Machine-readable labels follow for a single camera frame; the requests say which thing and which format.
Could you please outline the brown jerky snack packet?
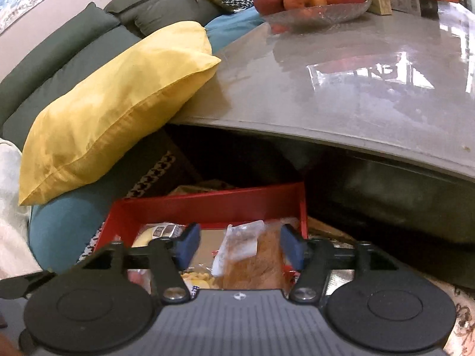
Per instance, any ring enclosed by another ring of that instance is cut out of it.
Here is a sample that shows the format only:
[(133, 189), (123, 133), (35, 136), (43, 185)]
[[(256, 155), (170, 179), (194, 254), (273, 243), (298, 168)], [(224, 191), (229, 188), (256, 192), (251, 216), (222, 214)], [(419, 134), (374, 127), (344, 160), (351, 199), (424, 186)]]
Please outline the brown jerky snack packet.
[(291, 276), (281, 248), (281, 227), (287, 220), (257, 220), (229, 225), (213, 260), (211, 273), (224, 289), (282, 289)]

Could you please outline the silver foil snack packet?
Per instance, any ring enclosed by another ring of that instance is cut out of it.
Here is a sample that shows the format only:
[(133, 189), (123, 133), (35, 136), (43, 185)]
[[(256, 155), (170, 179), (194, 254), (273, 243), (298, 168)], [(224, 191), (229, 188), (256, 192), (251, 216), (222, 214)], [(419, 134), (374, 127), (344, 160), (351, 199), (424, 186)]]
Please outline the silver foil snack packet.
[(174, 239), (179, 237), (185, 229), (184, 225), (173, 222), (161, 222), (152, 227), (152, 239)]

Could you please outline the waffle snack clear packet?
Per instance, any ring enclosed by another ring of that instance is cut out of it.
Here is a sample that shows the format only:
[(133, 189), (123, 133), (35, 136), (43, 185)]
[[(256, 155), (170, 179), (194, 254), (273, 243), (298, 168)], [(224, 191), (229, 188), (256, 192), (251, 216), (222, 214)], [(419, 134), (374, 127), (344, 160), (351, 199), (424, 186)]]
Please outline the waffle snack clear packet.
[(219, 285), (217, 279), (212, 275), (212, 270), (209, 267), (198, 264), (191, 266), (180, 272), (185, 284), (191, 288), (200, 289), (218, 289)]

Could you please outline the yellow red snack packet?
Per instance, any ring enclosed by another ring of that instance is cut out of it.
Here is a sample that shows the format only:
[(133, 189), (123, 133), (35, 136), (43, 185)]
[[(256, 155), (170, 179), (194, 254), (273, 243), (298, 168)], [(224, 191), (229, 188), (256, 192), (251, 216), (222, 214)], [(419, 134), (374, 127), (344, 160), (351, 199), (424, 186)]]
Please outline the yellow red snack packet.
[(128, 280), (144, 288), (151, 294), (151, 272), (149, 269), (130, 269), (127, 271)]

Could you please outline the red cardboard box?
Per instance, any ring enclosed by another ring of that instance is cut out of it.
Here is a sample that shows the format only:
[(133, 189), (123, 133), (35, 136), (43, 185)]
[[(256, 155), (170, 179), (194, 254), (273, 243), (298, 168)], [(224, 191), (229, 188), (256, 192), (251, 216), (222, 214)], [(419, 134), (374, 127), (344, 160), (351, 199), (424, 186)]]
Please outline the red cardboard box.
[(295, 228), (308, 237), (308, 215), (302, 183), (222, 190), (194, 195), (131, 198), (116, 201), (110, 209), (95, 252), (120, 241), (131, 247), (138, 231), (148, 223), (200, 224), (203, 230), (221, 230), (257, 220), (295, 218)]

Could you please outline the teal houndstooth cushion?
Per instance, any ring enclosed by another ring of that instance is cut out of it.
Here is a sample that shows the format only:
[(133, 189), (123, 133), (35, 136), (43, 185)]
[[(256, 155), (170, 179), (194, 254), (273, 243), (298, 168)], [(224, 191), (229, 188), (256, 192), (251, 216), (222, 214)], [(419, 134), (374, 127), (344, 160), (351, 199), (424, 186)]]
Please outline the teal houndstooth cushion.
[(141, 157), (127, 153), (98, 181), (33, 206), (28, 239), (39, 266), (63, 272), (76, 264), (94, 249), (90, 240), (115, 201), (166, 194), (178, 163), (172, 150)]

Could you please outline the yellow pillow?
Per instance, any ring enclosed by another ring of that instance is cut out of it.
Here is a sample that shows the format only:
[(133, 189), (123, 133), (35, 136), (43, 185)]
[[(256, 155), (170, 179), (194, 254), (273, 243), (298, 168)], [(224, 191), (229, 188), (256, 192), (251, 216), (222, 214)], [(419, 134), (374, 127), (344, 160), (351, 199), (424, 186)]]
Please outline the yellow pillow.
[(98, 68), (35, 118), (23, 147), (19, 205), (42, 205), (103, 177), (169, 122), (219, 62), (206, 29), (183, 21)]

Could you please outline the grey coffee table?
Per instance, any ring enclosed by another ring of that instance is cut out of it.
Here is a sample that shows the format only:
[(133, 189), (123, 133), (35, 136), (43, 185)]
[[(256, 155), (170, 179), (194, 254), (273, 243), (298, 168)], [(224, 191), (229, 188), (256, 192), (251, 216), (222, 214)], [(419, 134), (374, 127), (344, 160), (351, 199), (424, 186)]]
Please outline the grey coffee table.
[(267, 24), (219, 52), (174, 123), (359, 150), (474, 180), (474, 14), (372, 14), (320, 31)]

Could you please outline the glass fruit bowl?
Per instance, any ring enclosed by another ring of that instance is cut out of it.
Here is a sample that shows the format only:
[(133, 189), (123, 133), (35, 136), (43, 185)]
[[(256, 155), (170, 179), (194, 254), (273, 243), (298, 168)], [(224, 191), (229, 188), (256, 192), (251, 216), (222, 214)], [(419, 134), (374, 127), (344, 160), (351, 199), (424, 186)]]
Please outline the glass fruit bowl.
[(285, 27), (293, 31), (317, 27), (331, 27), (359, 18), (369, 10), (371, 4), (371, 0), (365, 0), (362, 3), (342, 3), (306, 7), (281, 11), (264, 16), (263, 19), (272, 26)]

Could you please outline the dark green sofa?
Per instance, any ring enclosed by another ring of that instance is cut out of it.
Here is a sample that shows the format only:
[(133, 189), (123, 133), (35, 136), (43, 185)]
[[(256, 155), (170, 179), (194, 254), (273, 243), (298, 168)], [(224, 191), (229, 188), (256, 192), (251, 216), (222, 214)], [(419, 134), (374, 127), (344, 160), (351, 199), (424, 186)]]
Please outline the dark green sofa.
[(218, 51), (262, 24), (251, 7), (231, 14), (209, 0), (90, 2), (33, 48), (1, 81), (1, 138), (23, 148), (38, 116), (115, 56), (147, 35), (178, 21), (206, 27)]

